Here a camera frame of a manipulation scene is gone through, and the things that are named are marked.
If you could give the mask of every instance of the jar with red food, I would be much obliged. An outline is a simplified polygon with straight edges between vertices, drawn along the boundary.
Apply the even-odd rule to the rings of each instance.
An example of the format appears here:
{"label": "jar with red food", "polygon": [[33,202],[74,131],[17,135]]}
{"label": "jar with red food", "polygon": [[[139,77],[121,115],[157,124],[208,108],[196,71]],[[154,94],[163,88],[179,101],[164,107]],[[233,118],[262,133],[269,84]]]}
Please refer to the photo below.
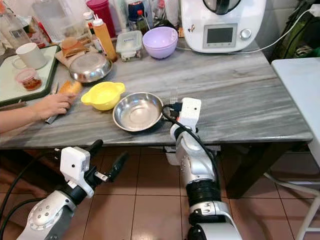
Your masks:
{"label": "jar with red food", "polygon": [[34,91],[42,85],[42,81],[34,68],[22,70],[15,76],[15,80],[22,84],[27,91]]}

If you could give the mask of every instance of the green cutting board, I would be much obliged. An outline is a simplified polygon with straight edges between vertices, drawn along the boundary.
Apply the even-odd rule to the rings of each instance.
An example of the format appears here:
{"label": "green cutting board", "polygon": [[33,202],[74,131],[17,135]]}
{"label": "green cutting board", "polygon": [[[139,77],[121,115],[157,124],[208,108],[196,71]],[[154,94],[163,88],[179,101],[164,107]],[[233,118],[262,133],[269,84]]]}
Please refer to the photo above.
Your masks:
{"label": "green cutting board", "polygon": [[41,78],[42,85],[34,91],[27,91],[20,83],[16,82],[15,76],[21,71],[12,65],[12,61],[18,56],[7,57],[0,66],[0,107],[17,103],[19,100],[29,101],[38,99],[47,95],[51,90],[58,61],[55,58],[56,52],[60,50],[59,46],[48,46],[41,49],[47,64],[38,69],[37,73]]}

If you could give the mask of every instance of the metal bowl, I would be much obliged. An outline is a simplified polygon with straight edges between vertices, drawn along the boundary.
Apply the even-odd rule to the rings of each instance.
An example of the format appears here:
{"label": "metal bowl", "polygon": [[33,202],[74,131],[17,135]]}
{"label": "metal bowl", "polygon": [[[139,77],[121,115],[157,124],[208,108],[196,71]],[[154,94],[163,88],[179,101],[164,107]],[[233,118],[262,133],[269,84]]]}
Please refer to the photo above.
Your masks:
{"label": "metal bowl", "polygon": [[161,119],[162,106],[161,99],[152,93],[132,93],[114,107],[113,121],[119,128],[129,132],[146,130]]}
{"label": "metal bowl", "polygon": [[72,61],[69,72],[80,83],[91,83],[105,77],[112,69],[112,61],[100,53],[89,52]]}

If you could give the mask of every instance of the marble countertop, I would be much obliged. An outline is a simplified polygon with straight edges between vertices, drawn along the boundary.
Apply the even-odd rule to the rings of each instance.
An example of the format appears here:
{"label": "marble countertop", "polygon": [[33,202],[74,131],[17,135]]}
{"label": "marble countertop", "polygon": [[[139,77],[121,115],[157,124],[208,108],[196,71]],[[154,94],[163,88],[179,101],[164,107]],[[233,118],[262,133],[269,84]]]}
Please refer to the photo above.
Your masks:
{"label": "marble countertop", "polygon": [[[54,81],[70,79],[59,64]],[[176,49],[156,60],[146,53],[142,60],[114,64],[103,81],[125,84],[125,96],[150,92],[165,104],[171,97],[202,100],[199,136],[206,144],[311,141],[313,135],[287,90],[261,52],[250,54],[201,54]],[[86,86],[80,96],[90,88]],[[53,124],[36,122],[0,136],[0,149],[87,146],[102,139],[106,146],[173,145],[171,124],[160,121],[153,128],[130,133],[118,128],[112,111],[83,105],[78,97],[67,115]]]}

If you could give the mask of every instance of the human hand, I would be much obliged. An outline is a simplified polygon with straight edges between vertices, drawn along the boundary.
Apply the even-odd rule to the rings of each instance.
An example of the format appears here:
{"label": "human hand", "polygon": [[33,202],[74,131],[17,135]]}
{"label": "human hand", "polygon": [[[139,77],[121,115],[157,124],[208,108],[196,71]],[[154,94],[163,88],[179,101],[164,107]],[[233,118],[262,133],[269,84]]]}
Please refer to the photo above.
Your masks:
{"label": "human hand", "polygon": [[75,98],[73,93],[57,93],[48,95],[41,101],[30,106],[29,108],[34,113],[34,120],[45,120],[51,116],[58,114],[66,114],[67,110]]}

